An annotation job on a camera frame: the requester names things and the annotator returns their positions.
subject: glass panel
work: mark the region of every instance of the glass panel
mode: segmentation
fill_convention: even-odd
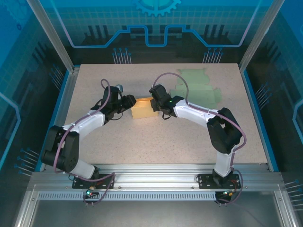
[[[239,63],[271,2],[41,1],[74,64]]]
[[[12,226],[66,68],[27,2],[0,2],[0,220]]]
[[[295,179],[303,182],[302,10],[302,1],[284,2],[247,67],[258,108],[286,183]],[[302,197],[297,198],[299,201],[295,203],[300,204]]]

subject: table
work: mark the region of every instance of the table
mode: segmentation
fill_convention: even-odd
[[[81,65],[71,98],[66,124],[85,115],[103,97],[102,78],[112,86],[123,85],[124,95],[149,97],[156,77],[178,69],[204,69],[210,85],[221,89],[217,109],[229,108],[245,131],[247,145],[239,150],[235,163],[267,162],[260,135],[237,64],[90,64]],[[175,76],[159,80],[167,91],[174,89]],[[195,164],[215,163],[208,130],[181,118],[123,118],[96,129],[80,144],[80,158],[92,164]]]

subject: yellow foam block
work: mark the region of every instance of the yellow foam block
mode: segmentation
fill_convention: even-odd
[[[153,111],[151,100],[152,97],[136,99],[136,104],[131,108],[132,116],[134,119],[159,116],[158,111]]]

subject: metal pin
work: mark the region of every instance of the metal pin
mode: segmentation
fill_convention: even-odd
[[[302,193],[302,188],[299,188],[298,190],[291,191],[291,192],[288,192],[288,193],[293,193],[293,192],[300,192],[300,193]]]
[[[290,202],[297,202],[297,201],[303,201],[303,199],[300,199],[300,200],[290,200]]]
[[[213,53],[212,52],[210,52],[209,53],[209,58],[208,58],[208,61],[207,61],[207,63],[209,63],[209,60],[210,60],[210,58],[211,58],[211,56],[213,55]]]
[[[31,175],[29,175],[29,174],[26,174],[26,173],[23,173],[23,172],[22,172],[21,170],[19,170],[18,174],[23,174],[23,175],[26,175],[26,176],[29,176],[29,177],[31,177]]]
[[[32,153],[34,153],[34,154],[36,154],[36,155],[40,156],[38,153],[34,152],[34,151],[33,151],[33,150],[31,150],[30,148],[27,148],[27,151],[30,151],[30,152],[32,152]]]
[[[50,75],[50,77],[53,79],[52,80],[53,83],[56,83],[58,87],[61,87],[60,83],[55,79],[56,78],[55,76],[53,76],[51,73],[49,73],[48,75]]]
[[[132,58],[131,58],[131,53],[128,53],[128,56],[129,56],[129,62],[132,64]]]
[[[295,179],[295,181],[286,183],[285,185],[288,185],[288,184],[291,184],[291,183],[299,183],[299,180],[298,180],[298,179]]]
[[[257,97],[257,102],[260,101],[260,99],[261,99],[264,95],[266,95],[268,91],[270,91],[270,88],[268,88],[268,89],[263,93],[263,95]]]
[[[264,84],[261,85],[258,91],[256,91],[255,96],[257,96],[257,94],[259,94],[265,88],[265,86],[267,86],[267,83],[265,85]]]
[[[32,154],[26,152],[26,151],[23,150],[22,148],[20,149],[20,152],[21,152],[21,153],[26,153],[26,154],[30,155],[31,157],[34,157],[34,158],[37,158],[37,159],[39,158],[39,157],[37,157],[36,155],[32,155]]]
[[[296,186],[292,186],[292,187],[288,187],[287,189],[289,189],[289,188],[295,188],[295,187],[299,187],[299,186],[302,186],[303,184],[298,184],[298,185],[296,185]]]
[[[58,85],[55,83],[54,79],[52,79],[52,83],[56,86],[56,88],[60,91],[60,88],[58,87]]]
[[[17,164],[14,165],[14,168],[16,168],[16,169],[19,168],[19,169],[22,169],[22,170],[25,170],[25,171],[29,171],[29,172],[31,172],[31,173],[33,172],[33,171],[28,170],[28,169],[21,168],[21,167],[19,167]]]
[[[56,76],[56,78],[60,81],[60,83],[63,83],[63,79],[58,75],[57,71],[55,71],[53,68],[51,68],[51,71]]]
[[[209,48],[208,48],[208,52],[207,52],[205,61],[207,61],[207,57],[208,57],[208,54],[209,54],[210,50],[211,50],[211,48],[209,47]]]
[[[124,57],[124,64],[126,64],[125,53],[123,53],[123,57]]]
[[[32,158],[30,158],[30,157],[27,156],[27,155],[24,155],[24,158],[27,158],[27,159],[29,159],[29,160],[32,160],[33,162],[37,162],[36,160],[33,160]]]
[[[31,167],[31,166],[26,165],[24,162],[22,162],[22,163],[21,163],[21,166],[23,166],[23,167],[27,167],[27,168],[31,168],[31,169],[35,170],[35,168],[33,168],[33,167]]]
[[[57,70],[57,72],[60,74],[60,76],[62,77],[62,79],[64,79],[64,75],[61,73],[61,71],[59,70],[59,68],[53,64],[53,66],[55,67],[55,69]]]
[[[122,48],[119,48],[119,51],[120,51],[120,54],[121,54],[121,57],[122,57]]]
[[[202,63],[204,63],[204,59],[205,59],[205,56],[207,55],[206,52],[204,52],[204,56],[203,56],[203,60],[202,60]]]
[[[62,82],[59,80],[58,76],[54,73],[53,74],[53,79],[58,82],[58,84],[61,86]]]
[[[29,161],[26,161],[26,160],[22,159],[20,156],[17,157],[17,160],[22,160],[22,161],[24,161],[24,162],[27,162],[27,163],[33,165],[33,166],[36,166],[36,164],[31,163],[31,162],[29,162]]]
[[[223,53],[221,53],[221,54],[220,54],[220,57],[219,57],[219,61],[218,61],[218,63],[220,63],[221,58],[222,58],[222,55],[223,55]]]
[[[118,57],[117,57],[117,52],[116,52],[116,50],[117,50],[117,49],[116,49],[116,48],[114,48],[113,50],[114,50],[114,52],[115,52],[116,61],[117,61],[117,64],[118,64]]]
[[[216,63],[216,58],[218,58],[218,53],[216,52],[216,53],[214,53],[214,54],[215,54],[215,57],[214,57],[213,63]]]
[[[117,53],[118,59],[119,59],[119,64],[121,64],[121,58],[120,58],[120,53]]]
[[[113,59],[114,59],[114,63],[116,64],[116,60],[115,60],[115,53],[112,53]]]
[[[303,194],[300,194],[300,195],[303,195]],[[290,196],[290,197],[297,197],[297,196],[300,196],[300,195],[292,195],[292,196]]]
[[[125,50],[125,52],[126,52],[127,64],[129,64],[129,62],[128,62],[128,54],[127,54],[128,49],[127,49],[127,48],[124,48],[124,50]]]
[[[263,103],[265,103],[265,101],[267,101],[273,94],[270,93],[269,96],[267,96],[267,98],[265,98],[262,102],[259,102],[259,106],[263,105]]]
[[[214,52],[213,52],[213,56],[212,56],[212,59],[210,60],[210,62],[211,62],[211,63],[213,63],[213,58],[214,58]]]
[[[269,100],[267,100],[266,103],[264,103],[263,106],[261,106],[260,110],[262,110],[263,107],[266,106],[266,104],[268,104],[268,103],[269,103]]]
[[[57,85],[58,85],[59,87],[61,87],[61,82],[58,80],[58,78],[56,78],[55,75],[52,76],[52,77],[53,77],[53,80],[57,82]]]
[[[257,101],[258,105],[259,105],[261,102],[263,102],[264,99],[267,98],[267,97],[268,97],[268,96],[267,96],[267,94],[266,94],[263,98],[261,98],[261,100],[258,100],[258,101]]]
[[[217,63],[217,61],[218,61],[219,55],[220,55],[220,53],[221,53],[221,50],[223,50],[222,47],[219,48],[219,53],[218,53],[217,59],[214,61],[215,63]]]

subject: white robotic arm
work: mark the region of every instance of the white robotic arm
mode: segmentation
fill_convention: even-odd
[[[207,128],[207,123],[210,119],[215,117],[214,114],[208,112],[218,112],[218,110],[207,109],[195,104],[191,104],[193,106],[199,107],[201,109],[205,109],[206,112],[199,111],[190,107],[185,99],[180,100],[176,103],[176,106],[173,108],[177,117],[188,119],[192,122],[202,125]],[[217,160],[214,167],[214,170],[221,177],[226,177],[231,172],[231,160],[232,160],[232,151],[236,148],[236,145],[232,148],[230,154],[223,154],[217,151]]]
[[[160,84],[152,87],[150,94],[153,97],[151,106],[154,111],[163,111],[163,115],[185,118],[208,129],[212,145],[217,150],[214,180],[217,184],[223,182],[232,171],[233,151],[237,148],[242,134],[229,122],[212,113],[223,115],[237,124],[232,113],[226,108],[218,111],[187,103],[179,96],[172,98]]]
[[[83,120],[63,127],[53,126],[50,128],[41,156],[43,163],[53,166],[63,135],[74,125],[67,133],[64,144],[60,149],[56,168],[86,179],[98,179],[98,168],[79,159],[79,143],[96,128],[102,127],[110,120],[113,120],[115,113],[122,113],[136,103],[134,96],[122,96],[119,88],[111,86],[109,101],[102,110],[96,113],[96,110],[100,109],[108,95],[108,88],[106,88],[103,99],[100,100],[101,104],[98,105],[97,103],[92,107],[86,117],[82,118]]]

